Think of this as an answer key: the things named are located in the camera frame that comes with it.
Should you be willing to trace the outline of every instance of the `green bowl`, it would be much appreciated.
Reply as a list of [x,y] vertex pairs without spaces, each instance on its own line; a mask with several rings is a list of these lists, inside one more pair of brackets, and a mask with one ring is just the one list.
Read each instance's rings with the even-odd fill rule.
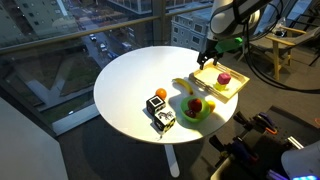
[[[191,118],[188,115],[186,115],[184,113],[184,111],[189,109],[188,101],[191,100],[191,99],[194,99],[194,98],[198,98],[198,99],[201,100],[202,109],[201,109],[200,112],[196,113],[196,117],[195,118]],[[193,123],[200,122],[200,121],[204,120],[210,114],[210,106],[207,103],[207,101],[204,100],[201,97],[196,97],[196,96],[189,96],[189,97],[184,98],[182,100],[181,104],[180,104],[180,110],[181,110],[181,114],[182,114],[183,118],[186,119],[187,121],[190,121],[190,122],[193,122]]]

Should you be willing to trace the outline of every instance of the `lemon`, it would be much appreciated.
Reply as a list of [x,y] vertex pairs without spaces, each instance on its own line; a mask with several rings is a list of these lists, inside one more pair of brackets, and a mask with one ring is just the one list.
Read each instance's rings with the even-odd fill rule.
[[210,107],[210,112],[213,112],[214,108],[216,108],[216,103],[214,103],[214,101],[207,101],[207,103],[209,104]]

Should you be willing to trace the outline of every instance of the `gray carpet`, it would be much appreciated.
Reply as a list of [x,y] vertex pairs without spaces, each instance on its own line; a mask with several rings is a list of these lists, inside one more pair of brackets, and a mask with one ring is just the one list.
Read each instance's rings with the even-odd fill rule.
[[[244,61],[237,61],[238,57],[237,53],[226,53],[220,60],[220,63],[251,78],[239,93],[236,112],[241,111],[246,117],[251,117],[276,106],[318,127],[314,119],[320,117],[319,94],[289,92],[271,87],[255,77]],[[272,74],[270,63],[259,56],[254,56],[254,59],[262,71]],[[309,67],[303,57],[298,59],[290,67],[281,70],[280,81],[298,88],[320,88],[320,63]],[[230,120],[215,134],[222,143],[228,143],[242,131],[238,123]],[[209,137],[174,145],[181,171],[176,179],[206,180],[214,173],[219,153],[208,143]],[[141,143],[123,136],[101,116],[60,135],[58,141],[70,180],[175,179],[170,176],[163,146]]]

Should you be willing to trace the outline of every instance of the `yellow fruit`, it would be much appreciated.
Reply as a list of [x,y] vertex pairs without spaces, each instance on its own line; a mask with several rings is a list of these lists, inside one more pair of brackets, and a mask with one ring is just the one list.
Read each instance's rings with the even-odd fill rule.
[[207,101],[207,103],[209,104],[210,107],[210,112],[213,112],[214,108],[216,108],[216,103],[214,103],[214,101]]
[[164,100],[167,97],[167,91],[163,88],[159,88],[156,91],[156,95],[159,96],[162,100]]
[[186,81],[186,80],[184,80],[182,78],[175,78],[175,79],[173,79],[173,81],[178,83],[178,84],[180,84],[180,85],[182,85],[190,95],[193,95],[193,89],[190,86],[188,81]]

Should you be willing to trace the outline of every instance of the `orange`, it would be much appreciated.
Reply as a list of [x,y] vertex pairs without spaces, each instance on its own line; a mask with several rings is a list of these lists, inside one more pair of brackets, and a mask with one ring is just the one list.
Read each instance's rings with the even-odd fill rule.
[[167,91],[163,88],[159,88],[156,91],[156,95],[159,96],[162,100],[164,100],[167,97]]

